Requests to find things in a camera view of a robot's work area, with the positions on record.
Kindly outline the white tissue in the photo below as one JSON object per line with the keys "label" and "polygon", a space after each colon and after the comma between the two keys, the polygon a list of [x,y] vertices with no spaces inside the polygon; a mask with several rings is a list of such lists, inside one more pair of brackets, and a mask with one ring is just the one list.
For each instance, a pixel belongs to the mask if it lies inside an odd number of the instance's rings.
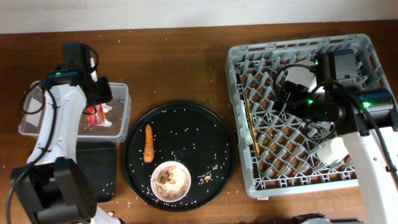
{"label": "white tissue", "polygon": [[111,106],[108,106],[106,103],[103,103],[103,104],[101,105],[101,108],[102,108],[103,112],[102,112],[102,119],[101,119],[101,124],[100,124],[100,126],[103,126],[103,127],[110,127],[110,126],[112,125],[112,122],[109,121],[109,120],[106,118],[106,113],[110,112],[110,111],[112,110],[112,107],[111,107]]}

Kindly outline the red snack wrapper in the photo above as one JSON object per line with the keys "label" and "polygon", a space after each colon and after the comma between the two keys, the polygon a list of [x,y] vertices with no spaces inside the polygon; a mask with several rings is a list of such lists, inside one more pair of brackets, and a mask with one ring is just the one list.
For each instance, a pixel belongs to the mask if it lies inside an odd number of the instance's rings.
{"label": "red snack wrapper", "polygon": [[100,126],[105,123],[106,117],[104,114],[104,109],[103,109],[102,104],[87,107],[84,114],[87,115],[86,118],[87,118],[88,126],[91,128],[93,126]]}

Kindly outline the wooden chopstick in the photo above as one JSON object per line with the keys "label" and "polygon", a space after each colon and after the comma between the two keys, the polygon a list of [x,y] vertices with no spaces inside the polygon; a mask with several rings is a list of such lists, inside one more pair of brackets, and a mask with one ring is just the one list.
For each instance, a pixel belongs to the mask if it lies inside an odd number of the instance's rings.
{"label": "wooden chopstick", "polygon": [[246,101],[246,106],[247,106],[247,111],[248,111],[248,116],[249,116],[249,122],[250,122],[250,127],[251,127],[251,132],[252,132],[253,146],[254,146],[254,149],[256,151],[256,157],[259,158],[260,157],[260,153],[259,153],[259,148],[258,148],[258,145],[257,145],[256,130],[255,130],[255,127],[254,127],[254,121],[253,121],[253,117],[252,117],[252,113],[251,113],[251,105],[250,105],[248,94],[247,94],[246,90],[244,90],[243,93],[244,93],[244,98],[245,98],[245,101]]}

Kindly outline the white plastic fork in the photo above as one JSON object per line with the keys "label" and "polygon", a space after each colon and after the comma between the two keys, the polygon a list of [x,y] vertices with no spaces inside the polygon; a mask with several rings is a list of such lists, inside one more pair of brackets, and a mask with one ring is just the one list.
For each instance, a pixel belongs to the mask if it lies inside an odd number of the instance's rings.
{"label": "white plastic fork", "polygon": [[241,112],[242,112],[242,120],[243,120],[243,129],[244,129],[244,137],[245,137],[245,143],[247,146],[253,145],[253,140],[251,136],[251,132],[249,130],[249,125],[246,117],[246,110],[244,107],[244,101],[240,100],[240,105],[241,105]]}

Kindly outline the white paper cup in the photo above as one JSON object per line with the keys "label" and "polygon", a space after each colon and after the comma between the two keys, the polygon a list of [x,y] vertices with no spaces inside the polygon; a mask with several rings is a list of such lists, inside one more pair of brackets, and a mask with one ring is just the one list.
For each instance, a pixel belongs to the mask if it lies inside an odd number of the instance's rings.
{"label": "white paper cup", "polygon": [[348,155],[348,150],[342,137],[328,139],[320,144],[317,157],[326,165],[333,165],[343,160]]}

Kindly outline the orange carrot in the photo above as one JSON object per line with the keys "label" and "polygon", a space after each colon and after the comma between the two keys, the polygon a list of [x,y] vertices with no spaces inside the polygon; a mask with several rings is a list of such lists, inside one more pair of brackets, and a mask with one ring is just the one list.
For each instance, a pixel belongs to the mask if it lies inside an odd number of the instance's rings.
{"label": "orange carrot", "polygon": [[145,135],[146,135],[146,141],[144,146],[143,159],[145,163],[151,163],[154,160],[155,151],[154,151],[153,132],[149,124],[146,125]]}

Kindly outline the pink bowl with food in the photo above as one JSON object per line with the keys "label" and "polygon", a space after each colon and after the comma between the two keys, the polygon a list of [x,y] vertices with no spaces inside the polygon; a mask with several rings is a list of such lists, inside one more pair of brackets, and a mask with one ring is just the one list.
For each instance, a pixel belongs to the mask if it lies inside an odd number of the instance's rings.
{"label": "pink bowl with food", "polygon": [[186,196],[192,178],[188,169],[177,161],[167,161],[155,168],[150,178],[150,186],[157,199],[172,203]]}

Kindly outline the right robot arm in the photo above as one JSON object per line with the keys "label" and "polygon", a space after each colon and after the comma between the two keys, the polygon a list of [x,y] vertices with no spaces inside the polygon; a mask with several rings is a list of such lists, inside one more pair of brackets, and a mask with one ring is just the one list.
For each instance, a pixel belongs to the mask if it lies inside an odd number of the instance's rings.
{"label": "right robot arm", "polygon": [[318,54],[282,67],[276,100],[301,119],[334,124],[348,151],[369,223],[397,223],[397,105],[387,88],[367,90],[352,50]]}

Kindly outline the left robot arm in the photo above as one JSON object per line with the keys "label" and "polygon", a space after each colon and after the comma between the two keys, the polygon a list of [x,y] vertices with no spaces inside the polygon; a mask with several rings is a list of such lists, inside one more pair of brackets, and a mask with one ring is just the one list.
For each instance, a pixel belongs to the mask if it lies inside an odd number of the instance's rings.
{"label": "left robot arm", "polygon": [[108,79],[51,72],[34,86],[43,94],[44,117],[26,166],[12,170],[6,221],[17,195],[31,223],[121,223],[97,205],[95,187],[76,163],[80,118],[86,107],[112,99]]}

